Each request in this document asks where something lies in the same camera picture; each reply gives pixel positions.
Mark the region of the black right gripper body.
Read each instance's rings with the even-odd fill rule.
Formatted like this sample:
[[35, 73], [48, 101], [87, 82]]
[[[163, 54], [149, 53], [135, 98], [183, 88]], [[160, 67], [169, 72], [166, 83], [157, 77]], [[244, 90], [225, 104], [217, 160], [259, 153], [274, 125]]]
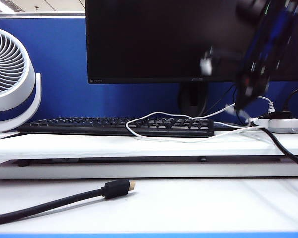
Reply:
[[201, 74], [213, 76], [221, 60], [238, 63], [235, 74], [237, 98], [234, 109], [239, 112], [258, 96], [262, 96], [268, 87], [268, 67], [257, 53], [243, 54], [211, 47], [201, 57]]

